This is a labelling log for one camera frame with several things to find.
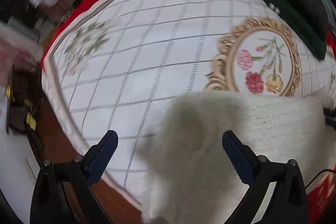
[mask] yellow flower pattern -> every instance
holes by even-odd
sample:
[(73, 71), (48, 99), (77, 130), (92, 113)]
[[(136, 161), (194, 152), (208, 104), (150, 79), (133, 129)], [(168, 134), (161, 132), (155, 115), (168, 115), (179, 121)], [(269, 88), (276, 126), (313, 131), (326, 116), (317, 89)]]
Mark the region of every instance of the yellow flower pattern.
[(284, 83), (278, 74), (268, 75), (266, 81), (266, 87), (268, 92), (279, 93), (284, 86)]

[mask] cable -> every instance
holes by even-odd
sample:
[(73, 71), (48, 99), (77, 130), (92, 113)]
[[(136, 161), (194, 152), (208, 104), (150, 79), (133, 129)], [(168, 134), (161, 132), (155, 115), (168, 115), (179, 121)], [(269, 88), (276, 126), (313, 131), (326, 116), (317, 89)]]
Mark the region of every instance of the cable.
[(322, 174), (322, 173), (324, 173), (324, 172), (330, 172), (330, 173), (334, 173), (334, 174), (336, 174), (336, 170), (331, 170), (331, 169), (323, 169), (322, 171), (320, 171), (308, 184), (307, 184), (307, 186), (305, 187), (305, 189), (307, 189), (308, 187), (309, 187), (309, 185), (311, 185), (312, 183), (313, 183), (313, 181), (314, 180), (316, 180), (317, 179), (317, 177), (320, 175), (320, 174)]

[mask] blue gripper pad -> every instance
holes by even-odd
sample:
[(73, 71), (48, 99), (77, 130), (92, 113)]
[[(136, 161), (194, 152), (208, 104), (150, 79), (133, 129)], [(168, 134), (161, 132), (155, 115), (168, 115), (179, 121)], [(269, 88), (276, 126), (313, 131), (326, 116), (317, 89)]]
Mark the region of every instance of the blue gripper pad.
[(97, 183), (118, 146), (118, 135), (109, 130), (96, 145), (93, 145), (84, 158), (91, 158), (87, 165), (87, 182), (91, 186)]
[[(250, 147), (243, 145), (232, 131), (224, 132), (222, 137), (222, 145), (233, 167), (236, 169), (241, 182), (248, 185), (253, 184), (256, 170), (250, 160), (255, 160), (253, 158), (253, 155), (255, 156), (255, 154), (250, 149)], [(253, 155), (250, 153), (247, 155), (247, 148), (245, 147), (247, 147), (250, 152), (253, 153)]]

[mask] wooden floor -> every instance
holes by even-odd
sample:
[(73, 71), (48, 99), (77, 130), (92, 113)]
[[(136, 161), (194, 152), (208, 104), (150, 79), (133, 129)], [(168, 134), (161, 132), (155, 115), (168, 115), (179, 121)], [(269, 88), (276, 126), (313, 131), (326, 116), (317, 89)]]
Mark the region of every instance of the wooden floor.
[[(37, 130), (44, 145), (43, 160), (51, 159), (55, 163), (66, 162), (77, 155), (59, 126), (53, 110), (46, 99), (42, 106), (37, 125)], [(71, 193), (71, 190), (68, 190), (68, 187), (69, 185), (66, 186), (66, 190), (74, 212), (78, 219), (83, 223), (87, 223), (79, 209), (76, 198)], [(116, 224), (141, 223), (140, 211), (130, 205), (114, 189), (107, 186), (105, 182), (100, 180), (92, 188), (98, 200)]]

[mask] white towel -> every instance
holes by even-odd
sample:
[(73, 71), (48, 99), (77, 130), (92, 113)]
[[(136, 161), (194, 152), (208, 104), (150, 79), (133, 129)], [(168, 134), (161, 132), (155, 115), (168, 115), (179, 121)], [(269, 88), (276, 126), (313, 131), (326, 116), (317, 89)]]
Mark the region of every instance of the white towel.
[[(173, 101), (163, 121), (152, 125), (150, 133), (158, 135), (151, 152), (145, 146), (138, 155), (149, 166), (142, 202), (146, 222), (220, 224), (227, 220), (248, 185), (240, 181), (222, 148), (226, 130), (232, 130), (256, 155), (284, 163), (296, 159), (305, 184), (334, 164), (336, 134), (325, 125), (317, 97), (187, 93)], [(274, 184), (254, 221), (263, 216)]]

